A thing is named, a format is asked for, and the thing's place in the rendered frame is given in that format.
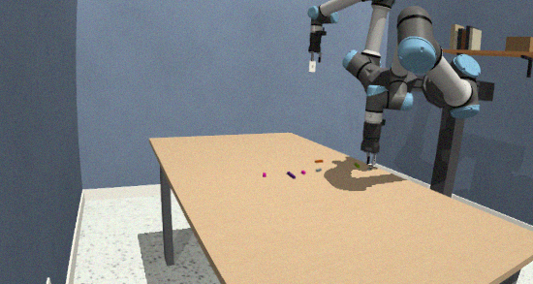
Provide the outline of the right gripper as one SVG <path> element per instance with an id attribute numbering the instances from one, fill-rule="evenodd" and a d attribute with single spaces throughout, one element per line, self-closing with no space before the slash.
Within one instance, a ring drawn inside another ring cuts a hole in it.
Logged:
<path id="1" fill-rule="evenodd" d="M 314 61 L 314 52 L 317 52 L 317 54 L 319 54 L 318 62 L 321 63 L 322 53 L 321 53 L 320 44 L 321 44 L 322 36 L 320 35 L 321 34 L 327 35 L 327 31 L 324 31 L 324 30 L 325 30 L 325 27 L 323 27 L 323 31 L 322 31 L 322 26 L 311 25 L 311 29 L 310 29 L 311 33 L 310 33 L 310 41 L 309 41 L 310 46 L 308 48 L 309 53 L 311 53 L 311 62 Z M 316 34 L 319 34 L 319 35 L 316 35 Z"/>

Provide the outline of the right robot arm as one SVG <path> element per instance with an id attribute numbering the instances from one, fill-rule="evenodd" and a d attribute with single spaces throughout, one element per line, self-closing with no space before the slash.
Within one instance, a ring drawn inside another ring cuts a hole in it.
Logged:
<path id="1" fill-rule="evenodd" d="M 308 16 L 311 17 L 311 25 L 323 26 L 323 24 L 326 23 L 336 23 L 339 20 L 338 11 L 359 3 L 360 1 L 365 2 L 368 0 L 330 0 L 319 7 L 310 7 L 308 10 Z M 383 69 L 379 50 L 387 14 L 391 10 L 395 1 L 396 0 L 372 0 L 371 7 L 373 12 L 365 49 L 361 54 L 356 50 L 351 50 L 343 59 L 343 67 L 361 82 L 364 89 L 373 75 L 378 70 Z"/>

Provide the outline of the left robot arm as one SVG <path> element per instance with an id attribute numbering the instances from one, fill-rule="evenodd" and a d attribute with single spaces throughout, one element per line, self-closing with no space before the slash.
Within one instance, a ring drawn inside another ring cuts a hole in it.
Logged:
<path id="1" fill-rule="evenodd" d="M 410 110 L 413 95 L 407 93 L 407 75 L 413 71 L 428 76 L 425 83 L 428 94 L 436 102 L 448 104 L 452 117 L 477 115 L 480 105 L 476 78 L 481 73 L 477 61 L 461 54 L 449 64 L 434 39 L 431 17 L 421 7 L 405 8 L 397 23 L 398 44 L 396 42 L 390 65 L 390 91 L 386 91 L 385 86 L 369 85 L 365 111 Z"/>

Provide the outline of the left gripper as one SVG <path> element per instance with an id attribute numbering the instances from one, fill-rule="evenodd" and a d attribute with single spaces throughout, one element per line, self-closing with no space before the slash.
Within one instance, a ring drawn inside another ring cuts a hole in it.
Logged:
<path id="1" fill-rule="evenodd" d="M 363 125 L 363 141 L 361 143 L 361 151 L 366 153 L 365 165 L 369 164 L 370 153 L 373 154 L 372 165 L 375 166 L 376 155 L 380 149 L 380 135 L 381 127 L 385 125 L 386 119 L 382 119 L 382 113 L 365 112 Z M 381 123 L 382 122 L 382 123 Z M 380 124 L 381 123 L 381 124 Z"/>

